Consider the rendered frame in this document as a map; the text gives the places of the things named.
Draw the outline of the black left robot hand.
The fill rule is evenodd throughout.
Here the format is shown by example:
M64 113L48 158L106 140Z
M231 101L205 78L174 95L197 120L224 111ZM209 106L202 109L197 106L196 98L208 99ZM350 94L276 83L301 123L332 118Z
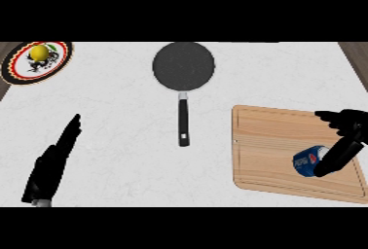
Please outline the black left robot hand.
M33 199L51 200L58 188L67 157L79 133L79 114L75 114L57 142L47 147L41 156L35 159L21 195L23 203L30 204Z

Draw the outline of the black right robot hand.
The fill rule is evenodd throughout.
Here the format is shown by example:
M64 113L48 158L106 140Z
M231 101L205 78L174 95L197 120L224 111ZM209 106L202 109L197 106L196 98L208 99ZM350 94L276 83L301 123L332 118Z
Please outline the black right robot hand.
M313 169L314 176L323 177L342 169L368 145L368 112L342 109L339 112L316 111L314 115L329 123L341 137Z

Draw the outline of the blue soda can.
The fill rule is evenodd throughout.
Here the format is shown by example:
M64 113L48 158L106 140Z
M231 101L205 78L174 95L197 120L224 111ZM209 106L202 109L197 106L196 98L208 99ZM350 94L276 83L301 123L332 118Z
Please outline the blue soda can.
M329 152L327 147L316 145L299 151L292 156L290 160L292 168L301 176L304 177L314 176L313 169L327 152Z

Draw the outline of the wooden cutting board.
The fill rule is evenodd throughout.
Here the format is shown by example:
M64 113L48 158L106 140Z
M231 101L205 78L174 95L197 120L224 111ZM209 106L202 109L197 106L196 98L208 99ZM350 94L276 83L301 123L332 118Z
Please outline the wooden cutting board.
M290 159L339 137L310 112L237 105L231 110L233 182L246 190L368 204L368 182L351 160L322 178L301 176Z

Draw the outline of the dark grey frying pan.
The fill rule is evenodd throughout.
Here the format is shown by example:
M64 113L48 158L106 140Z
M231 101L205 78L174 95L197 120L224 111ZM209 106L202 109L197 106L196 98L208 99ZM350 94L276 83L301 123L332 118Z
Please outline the dark grey frying pan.
M174 42L154 54L152 73L157 83L178 93L178 145L188 145L187 96L200 88L214 73L214 56L206 48L193 42Z

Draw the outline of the patterned white plate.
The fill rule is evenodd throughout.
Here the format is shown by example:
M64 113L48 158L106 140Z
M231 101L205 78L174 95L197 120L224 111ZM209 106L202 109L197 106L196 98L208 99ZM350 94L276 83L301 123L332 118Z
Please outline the patterned white plate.
M41 61L35 61L30 58L30 49L38 45L42 45L48 51L48 56ZM67 65L72 55L72 42L20 42L5 53L0 62L1 80L14 86L32 85L42 82Z

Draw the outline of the yellow lemon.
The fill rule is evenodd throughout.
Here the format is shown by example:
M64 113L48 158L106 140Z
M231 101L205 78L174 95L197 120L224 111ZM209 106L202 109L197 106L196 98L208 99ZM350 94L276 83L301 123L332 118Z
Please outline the yellow lemon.
M29 50L29 57L33 61L42 61L48 57L48 49L44 45L35 45Z

